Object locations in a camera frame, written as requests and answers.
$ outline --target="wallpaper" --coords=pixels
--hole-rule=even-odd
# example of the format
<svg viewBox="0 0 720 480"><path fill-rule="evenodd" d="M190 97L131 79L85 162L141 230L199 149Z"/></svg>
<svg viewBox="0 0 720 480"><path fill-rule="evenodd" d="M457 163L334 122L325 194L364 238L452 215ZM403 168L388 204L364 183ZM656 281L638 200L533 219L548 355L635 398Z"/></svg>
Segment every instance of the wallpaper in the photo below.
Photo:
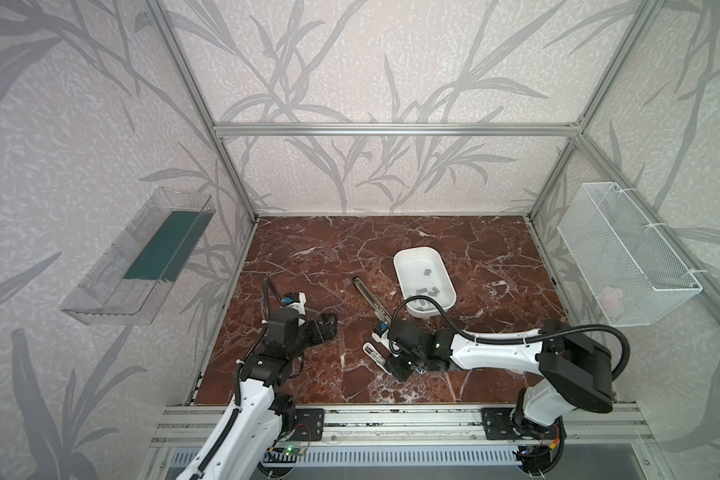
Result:
<svg viewBox="0 0 720 480"><path fill-rule="evenodd" d="M666 2L586 132L720 282L720 2ZM603 321L556 231L581 182L574 157L535 221L581 321ZM616 388L637 400L679 480L720 480L720 327L698 299L625 329Z"/></svg>
<svg viewBox="0 0 720 480"><path fill-rule="evenodd" d="M216 122L573 122L638 4L165 1ZM264 213L526 213L562 139L226 142Z"/></svg>
<svg viewBox="0 0 720 480"><path fill-rule="evenodd" d="M0 0L0 478L128 478L250 232L140 2ZM150 326L60 304L157 186L211 224Z"/></svg>

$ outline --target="black mounting plate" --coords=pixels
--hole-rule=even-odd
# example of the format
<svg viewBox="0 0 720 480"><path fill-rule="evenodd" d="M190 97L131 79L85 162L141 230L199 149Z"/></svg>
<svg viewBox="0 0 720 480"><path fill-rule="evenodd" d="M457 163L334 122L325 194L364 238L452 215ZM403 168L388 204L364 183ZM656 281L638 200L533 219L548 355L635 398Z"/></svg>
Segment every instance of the black mounting plate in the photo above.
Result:
<svg viewBox="0 0 720 480"><path fill-rule="evenodd" d="M487 440L517 440L521 438L512 429L510 414L514 407L489 407L480 409L483 430Z"/></svg>
<svg viewBox="0 0 720 480"><path fill-rule="evenodd" d="M322 440L322 428L325 419L326 411L322 408L297 408L296 425L298 427L287 440L290 442L307 442L310 440L310 434L313 442Z"/></svg>

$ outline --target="white plastic tray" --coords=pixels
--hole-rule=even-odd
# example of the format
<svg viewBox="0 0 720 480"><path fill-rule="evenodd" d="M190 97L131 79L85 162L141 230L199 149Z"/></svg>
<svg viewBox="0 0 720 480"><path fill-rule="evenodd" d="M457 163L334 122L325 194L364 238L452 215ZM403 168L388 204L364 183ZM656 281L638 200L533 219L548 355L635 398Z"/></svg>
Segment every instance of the white plastic tray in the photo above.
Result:
<svg viewBox="0 0 720 480"><path fill-rule="evenodd" d="M403 298L426 295L435 299L446 312L456 303L456 290L445 269L443 259L430 246L400 250L394 255L394 271L398 274ZM430 302L416 300L405 305L416 318L439 315Z"/></svg>

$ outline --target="red marble surface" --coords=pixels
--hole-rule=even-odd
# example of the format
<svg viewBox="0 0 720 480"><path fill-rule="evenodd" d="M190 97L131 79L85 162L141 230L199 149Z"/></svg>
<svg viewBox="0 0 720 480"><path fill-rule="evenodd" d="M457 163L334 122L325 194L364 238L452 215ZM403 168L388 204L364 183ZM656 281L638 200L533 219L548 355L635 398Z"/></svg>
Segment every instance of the red marble surface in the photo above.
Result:
<svg viewBox="0 0 720 480"><path fill-rule="evenodd" d="M362 351L377 320L352 278L360 276L393 312L402 294L392 258L414 246L431 246L442 256L458 296L449 313L466 330L528 330L564 318L520 216L262 218L196 403L229 403L236 360L261 326L266 275L280 293L304 292L308 316L338 314L338 337L308 349L303 372L283 387L297 403L515 402L518 390L540 377L480 369L414 373L400 383ZM446 327L437 316L419 321L431 331Z"/></svg>

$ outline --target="metal mesh basket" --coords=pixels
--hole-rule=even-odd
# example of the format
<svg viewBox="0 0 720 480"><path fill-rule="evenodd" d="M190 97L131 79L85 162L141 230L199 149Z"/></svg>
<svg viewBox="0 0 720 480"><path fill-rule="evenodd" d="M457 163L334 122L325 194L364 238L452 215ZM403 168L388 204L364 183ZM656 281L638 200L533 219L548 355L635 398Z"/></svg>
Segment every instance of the metal mesh basket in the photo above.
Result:
<svg viewBox="0 0 720 480"><path fill-rule="evenodd" d="M557 229L614 326L654 323L702 289L618 184L582 184Z"/></svg>

